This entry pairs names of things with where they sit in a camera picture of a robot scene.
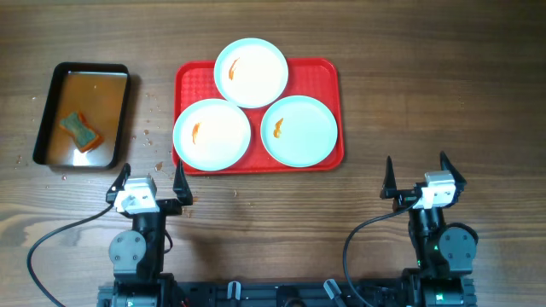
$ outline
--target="white plate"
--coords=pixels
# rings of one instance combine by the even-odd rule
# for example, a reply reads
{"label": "white plate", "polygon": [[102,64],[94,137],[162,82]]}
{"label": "white plate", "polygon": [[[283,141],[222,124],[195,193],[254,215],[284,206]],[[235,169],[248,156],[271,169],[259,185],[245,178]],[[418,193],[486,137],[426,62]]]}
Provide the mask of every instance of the white plate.
{"label": "white plate", "polygon": [[220,94],[239,107],[263,107],[277,99],[288,81],[288,65],[281,51],[259,38],[243,38],[228,45],[214,64]]}
{"label": "white plate", "polygon": [[[276,124],[282,119],[280,135]],[[338,126],[332,112],[317,99],[289,96],[275,102],[260,128],[265,149],[277,161],[292,167],[315,165],[334,149]]]}
{"label": "white plate", "polygon": [[172,142],[178,156],[188,165],[202,171],[219,171],[233,165],[247,151],[250,123],[233,103],[205,99],[180,114]]}

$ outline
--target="plate rim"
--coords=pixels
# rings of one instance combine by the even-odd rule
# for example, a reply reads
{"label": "plate rim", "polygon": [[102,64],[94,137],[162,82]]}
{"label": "plate rim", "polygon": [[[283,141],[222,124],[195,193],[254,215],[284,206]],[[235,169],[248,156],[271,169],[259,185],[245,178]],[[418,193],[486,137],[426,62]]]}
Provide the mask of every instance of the plate rim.
{"label": "plate rim", "polygon": [[[203,104],[205,104],[205,105],[209,105],[209,104],[215,105],[215,104],[219,104],[219,103],[233,109],[236,113],[239,113],[239,115],[241,115],[241,117],[243,119],[245,119],[245,123],[246,123],[245,124],[245,128],[246,128],[245,130],[246,130],[247,137],[246,137],[246,139],[243,140],[243,145],[241,146],[243,149],[241,149],[240,154],[235,156],[236,159],[233,158],[232,160],[229,160],[229,163],[228,164],[226,163],[226,166],[222,165],[219,168],[217,168],[217,167],[215,167],[215,168],[201,168],[198,165],[194,165],[193,163],[190,163],[188,159],[185,159],[185,158],[187,158],[187,156],[185,156],[183,154],[183,150],[182,150],[182,148],[180,148],[182,145],[177,145],[175,143],[175,133],[178,130],[182,129],[181,118],[188,110],[190,112],[192,112],[193,109],[196,109],[198,107],[204,107],[204,106],[199,106],[199,105],[203,105]],[[182,112],[180,112],[180,115],[178,115],[178,118],[175,121],[174,126],[172,127],[172,146],[174,147],[174,150],[177,152],[178,157],[185,164],[187,164],[187,165],[189,165],[189,166],[191,166],[191,167],[193,167],[193,168],[195,168],[197,170],[200,170],[200,171],[221,171],[221,170],[224,170],[224,169],[232,166],[233,164],[237,163],[242,158],[242,156],[244,156],[245,153],[247,152],[248,147],[250,145],[251,138],[252,138],[252,129],[251,129],[251,126],[250,126],[250,121],[248,120],[248,116],[241,110],[240,107],[236,106],[233,103],[230,103],[229,101],[226,101],[226,100],[220,99],[220,98],[206,98],[206,99],[203,99],[203,100],[192,103],[191,105],[186,107]]]}
{"label": "plate rim", "polygon": [[[266,143],[265,143],[265,140],[264,140],[264,121],[271,115],[271,113],[273,113],[273,108],[275,105],[277,104],[288,104],[290,103],[292,99],[294,98],[300,98],[300,99],[304,99],[310,103],[312,103],[313,105],[315,106],[319,106],[319,108],[321,109],[325,109],[327,110],[328,112],[326,113],[327,114],[327,117],[329,117],[329,119],[331,120],[331,123],[334,124],[334,128],[335,128],[335,133],[334,133],[334,140],[333,140],[333,146],[332,148],[328,151],[328,153],[320,160],[318,160],[317,162],[315,163],[312,163],[312,164],[309,164],[309,165],[291,165],[289,163],[286,163],[286,162],[283,162],[281,160],[279,160],[276,156],[274,156],[271,151],[268,149]],[[264,145],[264,148],[265,148],[265,151],[275,160],[277,160],[279,163],[281,164],[284,164],[284,165],[287,165],[287,166],[290,166],[290,167],[295,167],[295,168],[306,168],[306,167],[310,167],[310,166],[313,166],[313,165],[317,165],[321,162],[324,161],[324,159],[326,159],[331,153],[332,151],[335,149],[335,144],[337,144],[338,142],[338,124],[337,124],[337,121],[335,120],[335,116],[334,114],[332,113],[332,111],[326,107],[326,105],[324,103],[322,103],[321,101],[319,101],[318,99],[316,98],[313,98],[313,97],[310,97],[310,96],[305,96],[305,95],[293,95],[293,96],[286,96],[278,101],[276,101],[275,103],[273,103],[268,109],[267,111],[265,111],[265,114],[264,114],[264,117],[262,118],[262,122],[260,123],[260,127],[259,127],[259,134],[260,134],[260,139],[262,140],[262,145]]]}
{"label": "plate rim", "polygon": [[[222,67],[221,67],[221,65],[217,65],[218,62],[221,61],[223,58],[225,58],[233,49],[239,48],[239,47],[241,47],[243,45],[249,45],[249,44],[253,44],[253,43],[258,43],[259,45],[265,46],[266,48],[271,50],[281,60],[282,70],[284,72],[283,75],[282,75],[281,86],[279,87],[279,91],[278,91],[277,95],[275,96],[275,98],[272,101],[267,102],[267,103],[265,103],[263,105],[247,105],[247,104],[244,104],[244,103],[240,103],[237,100],[233,99],[233,97],[227,95],[224,87],[219,86],[220,84],[222,84],[222,78],[220,77]],[[218,57],[214,61],[214,73],[213,73],[213,75],[214,75],[214,84],[216,85],[216,88],[220,92],[220,95],[222,95],[222,97],[226,101],[233,102],[238,107],[244,107],[244,108],[250,108],[250,109],[259,108],[259,107],[267,106],[267,105],[271,104],[272,102],[274,102],[275,100],[277,100],[282,95],[282,92],[284,92],[284,90],[287,88],[287,84],[288,84],[288,62],[287,62],[287,59],[284,56],[284,54],[273,43],[270,43],[270,42],[268,42],[268,41],[266,41],[265,39],[262,39],[262,38],[241,38],[241,39],[238,39],[238,40],[234,41],[233,43],[230,43],[224,49],[222,49],[222,51],[220,52],[220,54],[218,55]]]}

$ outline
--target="dirty plate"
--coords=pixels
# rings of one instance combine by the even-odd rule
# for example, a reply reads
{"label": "dirty plate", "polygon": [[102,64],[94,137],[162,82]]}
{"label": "dirty plate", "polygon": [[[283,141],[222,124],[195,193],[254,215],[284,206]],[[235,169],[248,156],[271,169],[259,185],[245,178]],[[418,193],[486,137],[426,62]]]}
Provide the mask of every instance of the dirty plate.
{"label": "dirty plate", "polygon": [[250,124],[233,103],[205,99],[180,114],[172,141],[178,156],[188,165],[202,171],[219,171],[233,165],[247,151]]}
{"label": "dirty plate", "polygon": [[338,137],[334,115],[317,99],[289,96],[265,113],[260,129],[267,152],[292,167],[307,167],[325,159]]}
{"label": "dirty plate", "polygon": [[288,81],[281,51],[259,38],[228,45],[214,65],[214,82],[222,96],[239,107],[263,107],[277,99]]}

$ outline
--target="wood grain surface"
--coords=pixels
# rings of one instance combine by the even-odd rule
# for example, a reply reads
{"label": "wood grain surface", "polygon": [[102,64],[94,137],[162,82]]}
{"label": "wood grain surface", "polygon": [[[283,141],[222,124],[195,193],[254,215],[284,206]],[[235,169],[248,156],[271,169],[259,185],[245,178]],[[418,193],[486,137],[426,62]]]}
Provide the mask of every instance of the wood grain surface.
{"label": "wood grain surface", "polygon": [[[445,217],[480,235],[472,275],[479,306],[545,304],[544,1],[75,3],[0,4],[0,306],[51,305],[26,271],[29,247],[102,210],[121,166],[32,162],[55,66],[129,67],[121,161],[135,175],[152,174],[158,197],[170,197],[174,75],[247,37],[337,66],[346,157],[330,172],[190,177],[199,200],[167,221],[175,247],[166,272],[178,281],[342,279],[346,236],[391,210],[378,197],[386,156],[407,188],[439,168],[444,150],[468,180]],[[154,171],[159,162],[165,173]],[[396,217],[357,235],[352,275],[396,277],[415,266],[407,222]],[[130,227],[112,211],[46,241],[33,259],[39,278],[64,304],[94,306],[97,287],[113,281],[109,243]]]}

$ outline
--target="red tray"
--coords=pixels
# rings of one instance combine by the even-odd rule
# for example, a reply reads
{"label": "red tray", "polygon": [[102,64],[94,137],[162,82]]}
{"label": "red tray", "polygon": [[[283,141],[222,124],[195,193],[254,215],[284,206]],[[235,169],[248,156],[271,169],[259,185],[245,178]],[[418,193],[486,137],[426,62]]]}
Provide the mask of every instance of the red tray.
{"label": "red tray", "polygon": [[[318,99],[332,112],[338,124],[338,141],[332,153],[317,165],[304,168],[286,166],[271,157],[264,148],[260,137],[260,125],[265,107],[242,111],[248,116],[251,126],[251,139],[247,152],[232,166],[221,171],[200,171],[183,164],[184,172],[189,175],[248,174],[289,171],[328,171],[341,163],[345,153],[343,145],[343,124],[341,123],[340,89],[338,72],[334,64],[322,58],[287,59],[288,84],[280,98],[292,95],[304,95]],[[180,113],[192,103],[207,98],[221,98],[214,84],[214,61],[191,61],[178,69],[175,79],[174,122]],[[178,160],[176,150],[172,149],[172,162]]]}

